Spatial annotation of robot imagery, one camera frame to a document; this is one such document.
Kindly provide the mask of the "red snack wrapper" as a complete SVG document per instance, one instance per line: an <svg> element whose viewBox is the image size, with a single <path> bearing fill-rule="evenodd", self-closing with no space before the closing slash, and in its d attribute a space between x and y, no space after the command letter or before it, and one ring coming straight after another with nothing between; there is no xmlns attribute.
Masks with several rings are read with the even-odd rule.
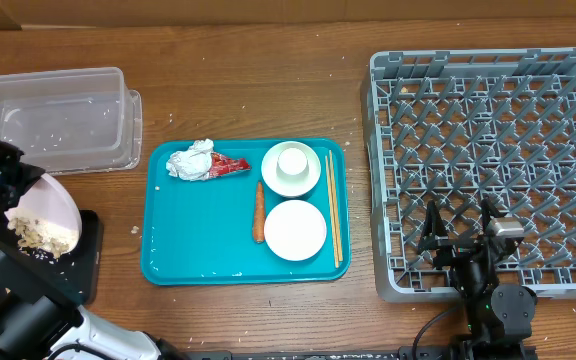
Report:
<svg viewBox="0 0 576 360"><path fill-rule="evenodd" d="M211 153L212 164L208 172L208 178L213 179L229 174L235 174L251 169L249 163L244 159L232 159L221 153Z"/></svg>

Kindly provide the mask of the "white paper napkin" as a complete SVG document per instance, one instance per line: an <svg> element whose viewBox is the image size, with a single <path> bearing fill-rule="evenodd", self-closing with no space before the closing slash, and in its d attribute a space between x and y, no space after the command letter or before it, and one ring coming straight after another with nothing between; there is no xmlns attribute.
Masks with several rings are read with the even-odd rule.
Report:
<svg viewBox="0 0 576 360"><path fill-rule="evenodd" d="M171 154L166 170L170 176L186 181L207 180L212 167L213 149L212 140L196 140L187 150Z"/></svg>

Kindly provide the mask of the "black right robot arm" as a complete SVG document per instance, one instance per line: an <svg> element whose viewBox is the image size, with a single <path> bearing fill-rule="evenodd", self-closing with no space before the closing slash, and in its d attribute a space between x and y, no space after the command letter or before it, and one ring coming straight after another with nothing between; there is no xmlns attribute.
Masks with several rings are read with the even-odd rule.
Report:
<svg viewBox="0 0 576 360"><path fill-rule="evenodd" d="M435 269L449 269L450 284L461 299L469 332L453 338L452 359L534 359L524 347L532 335L536 293L522 285L502 283L496 265L524 240L518 219L502 214L488 198L480 203L483 230L474 238L451 240L435 202L428 203L418 251L435 253Z"/></svg>

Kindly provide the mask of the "large pink plate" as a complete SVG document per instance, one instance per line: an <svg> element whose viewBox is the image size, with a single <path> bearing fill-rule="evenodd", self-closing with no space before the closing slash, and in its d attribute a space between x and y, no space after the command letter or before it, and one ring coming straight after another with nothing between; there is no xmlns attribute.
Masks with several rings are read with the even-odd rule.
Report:
<svg viewBox="0 0 576 360"><path fill-rule="evenodd" d="M68 191L48 174L42 175L20 198L16 207L5 212L8 221L13 216L32 215L77 230L81 236L82 220L77 205Z"/></svg>

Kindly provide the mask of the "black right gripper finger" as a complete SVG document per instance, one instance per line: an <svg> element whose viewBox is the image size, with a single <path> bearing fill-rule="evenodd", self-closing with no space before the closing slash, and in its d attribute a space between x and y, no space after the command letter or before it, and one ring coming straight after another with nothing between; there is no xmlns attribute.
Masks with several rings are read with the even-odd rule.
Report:
<svg viewBox="0 0 576 360"><path fill-rule="evenodd" d="M489 197L484 197L480 202L482 222L489 223L492 219L501 218L502 213L496 208Z"/></svg>
<svg viewBox="0 0 576 360"><path fill-rule="evenodd" d="M446 228L434 200L426 208L426 217L419 240L420 250L436 250L446 244Z"/></svg>

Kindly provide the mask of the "white upside-down cup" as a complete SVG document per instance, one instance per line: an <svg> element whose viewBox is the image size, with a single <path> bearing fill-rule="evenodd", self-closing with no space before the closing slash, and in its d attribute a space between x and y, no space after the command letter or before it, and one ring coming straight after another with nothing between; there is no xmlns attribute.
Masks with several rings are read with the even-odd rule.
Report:
<svg viewBox="0 0 576 360"><path fill-rule="evenodd" d="M301 176L308 167L305 153L299 148L284 149L278 157L279 170L288 177Z"/></svg>

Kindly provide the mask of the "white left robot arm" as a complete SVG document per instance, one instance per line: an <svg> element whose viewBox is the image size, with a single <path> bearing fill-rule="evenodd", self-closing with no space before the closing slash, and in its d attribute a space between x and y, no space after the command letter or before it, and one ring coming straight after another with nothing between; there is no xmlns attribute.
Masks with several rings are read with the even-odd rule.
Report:
<svg viewBox="0 0 576 360"><path fill-rule="evenodd" d="M18 205L43 169L0 140L0 213ZM7 244L0 228L0 359L186 358L162 338L131 331L87 311L80 293Z"/></svg>

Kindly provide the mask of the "rice and peanut scraps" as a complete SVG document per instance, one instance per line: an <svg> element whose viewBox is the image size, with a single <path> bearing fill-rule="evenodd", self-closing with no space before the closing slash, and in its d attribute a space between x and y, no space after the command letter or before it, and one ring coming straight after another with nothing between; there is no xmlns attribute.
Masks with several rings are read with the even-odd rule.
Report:
<svg viewBox="0 0 576 360"><path fill-rule="evenodd" d="M43 218L32 216L13 216L7 228L18 237L18 247L21 249L41 250L59 259L62 255L75 249L80 234Z"/></svg>

